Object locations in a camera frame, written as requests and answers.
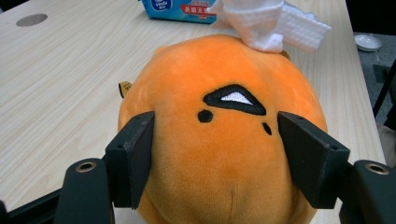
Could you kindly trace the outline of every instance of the tissue box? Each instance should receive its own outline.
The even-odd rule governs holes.
[[[216,0],[142,0],[148,16],[152,19],[212,23],[216,14],[206,11]]]

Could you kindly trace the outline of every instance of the metal ring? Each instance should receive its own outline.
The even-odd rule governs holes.
[[[76,167],[76,171],[79,173],[85,173],[93,170],[96,167],[96,163],[93,161],[86,161]]]
[[[376,173],[378,175],[388,175],[389,174],[389,170],[383,166],[380,166],[378,164],[374,164],[374,163],[367,163],[366,164],[366,168],[373,172]]]

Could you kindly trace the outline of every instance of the light wood grain surface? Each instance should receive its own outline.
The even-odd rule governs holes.
[[[350,162],[384,162],[345,0],[292,0],[329,24],[319,49],[286,47],[318,93],[329,134]],[[34,26],[16,22],[36,13]],[[31,0],[0,14],[0,199],[8,210],[62,186],[75,161],[101,158],[117,133],[118,83],[134,81],[163,45],[219,31],[148,19],[134,0]],[[338,208],[312,223],[339,223]],[[118,223],[143,223],[129,209]]]

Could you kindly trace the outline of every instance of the plush toy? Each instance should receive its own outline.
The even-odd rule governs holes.
[[[284,54],[209,35],[155,52],[120,107],[119,129],[155,112],[147,223],[308,223],[277,114],[326,131],[314,90]]]

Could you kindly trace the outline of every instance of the white teeth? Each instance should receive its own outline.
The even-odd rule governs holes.
[[[234,101],[242,104],[253,105],[253,103],[251,103],[244,95],[237,91],[221,97],[221,101]]]

